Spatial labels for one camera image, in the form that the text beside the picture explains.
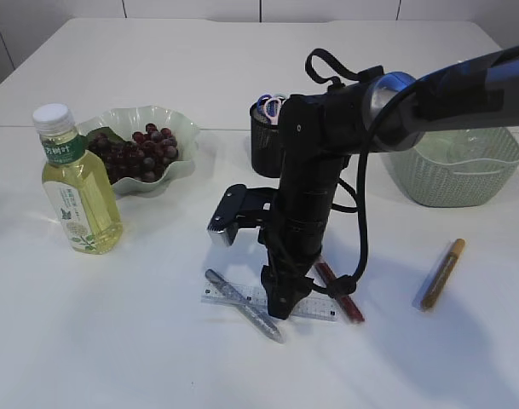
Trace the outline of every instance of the gold marker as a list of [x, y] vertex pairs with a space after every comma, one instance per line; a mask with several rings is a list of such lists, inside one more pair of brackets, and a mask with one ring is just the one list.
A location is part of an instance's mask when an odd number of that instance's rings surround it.
[[439, 298], [445, 283], [447, 283], [450, 273], [453, 271], [456, 261], [458, 260], [462, 250], [465, 246], [464, 239], [458, 239], [454, 242], [453, 246], [448, 251], [447, 255], [443, 259], [441, 266], [437, 269], [435, 277], [431, 281], [428, 290], [422, 301], [420, 302], [420, 308], [422, 311], [427, 311], [435, 306], [437, 298]]

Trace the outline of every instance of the silver marker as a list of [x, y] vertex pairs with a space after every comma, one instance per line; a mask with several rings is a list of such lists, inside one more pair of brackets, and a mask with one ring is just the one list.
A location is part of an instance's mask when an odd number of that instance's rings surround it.
[[284, 343], [282, 334], [267, 314], [253, 307], [242, 294], [214, 270], [206, 270], [205, 276], [227, 299], [235, 301], [234, 306], [263, 334], [277, 343]]

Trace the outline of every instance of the white wavy bowl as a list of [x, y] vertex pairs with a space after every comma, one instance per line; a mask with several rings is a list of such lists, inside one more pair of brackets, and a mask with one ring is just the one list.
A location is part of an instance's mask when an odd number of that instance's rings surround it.
[[200, 132], [199, 127], [182, 113], [156, 106], [115, 108], [77, 125], [80, 135], [108, 126], [121, 138], [131, 141], [132, 134], [137, 130], [145, 132], [146, 124], [149, 123], [157, 125], [159, 129], [167, 127], [172, 130], [177, 139], [178, 160], [170, 164], [163, 176], [153, 183], [137, 181], [131, 177], [120, 179], [112, 184], [115, 193], [151, 192], [160, 184], [187, 174], [193, 168], [197, 149], [194, 140]]

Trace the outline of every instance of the ruler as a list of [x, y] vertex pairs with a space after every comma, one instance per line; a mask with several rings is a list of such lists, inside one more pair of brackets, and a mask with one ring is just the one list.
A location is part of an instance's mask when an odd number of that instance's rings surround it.
[[[233, 283], [231, 283], [231, 285], [242, 294], [251, 305], [267, 311], [267, 294], [264, 288]], [[225, 305], [238, 303], [235, 300], [226, 298], [210, 281], [206, 281], [200, 301]], [[291, 316], [336, 321], [338, 320], [338, 310], [335, 308], [331, 298], [306, 297], [291, 311]]]

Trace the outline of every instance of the basket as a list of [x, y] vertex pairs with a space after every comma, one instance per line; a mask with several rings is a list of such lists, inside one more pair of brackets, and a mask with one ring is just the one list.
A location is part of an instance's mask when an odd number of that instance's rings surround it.
[[277, 125], [257, 110], [250, 108], [251, 119], [251, 167], [261, 176], [280, 177], [284, 151]]
[[429, 132], [414, 148], [389, 154], [395, 178], [425, 206], [478, 206], [519, 165], [519, 145], [506, 128]]

